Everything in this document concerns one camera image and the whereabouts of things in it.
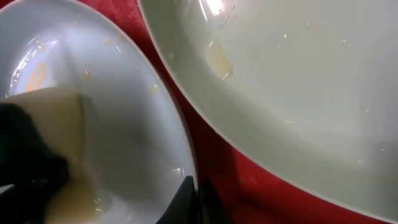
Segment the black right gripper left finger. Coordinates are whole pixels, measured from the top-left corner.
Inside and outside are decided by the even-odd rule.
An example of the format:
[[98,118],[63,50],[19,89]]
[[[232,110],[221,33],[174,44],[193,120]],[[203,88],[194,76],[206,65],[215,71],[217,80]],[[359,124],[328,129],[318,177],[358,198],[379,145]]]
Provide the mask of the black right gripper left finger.
[[67,161],[44,143],[19,106],[1,104],[1,223],[43,223],[50,199],[68,182]]

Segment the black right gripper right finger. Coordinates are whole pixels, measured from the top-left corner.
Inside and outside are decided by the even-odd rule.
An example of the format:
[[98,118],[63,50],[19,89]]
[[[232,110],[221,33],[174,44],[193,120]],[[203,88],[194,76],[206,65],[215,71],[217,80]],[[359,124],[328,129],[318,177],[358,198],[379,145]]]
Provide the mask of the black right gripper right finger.
[[192,176],[186,176],[156,224],[197,224],[197,193]]

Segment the green yellow sponge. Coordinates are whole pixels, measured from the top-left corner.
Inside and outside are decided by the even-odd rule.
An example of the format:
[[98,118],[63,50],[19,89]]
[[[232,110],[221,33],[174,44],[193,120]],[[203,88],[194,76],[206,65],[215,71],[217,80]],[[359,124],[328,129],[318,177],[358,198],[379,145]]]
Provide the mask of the green yellow sponge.
[[2,103],[21,107],[44,143],[68,164],[68,182],[50,199],[43,223],[93,223],[101,208],[83,163],[85,118],[81,96],[68,88],[43,88],[9,96]]

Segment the light blue plate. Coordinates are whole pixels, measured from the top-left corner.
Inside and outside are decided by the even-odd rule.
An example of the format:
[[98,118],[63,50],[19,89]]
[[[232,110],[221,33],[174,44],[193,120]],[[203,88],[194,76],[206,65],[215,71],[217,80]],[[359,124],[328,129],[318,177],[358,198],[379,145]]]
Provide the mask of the light blue plate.
[[83,163],[99,201],[93,223],[156,223],[196,170],[163,81],[137,45],[78,1],[1,9],[1,100],[43,88],[81,96]]

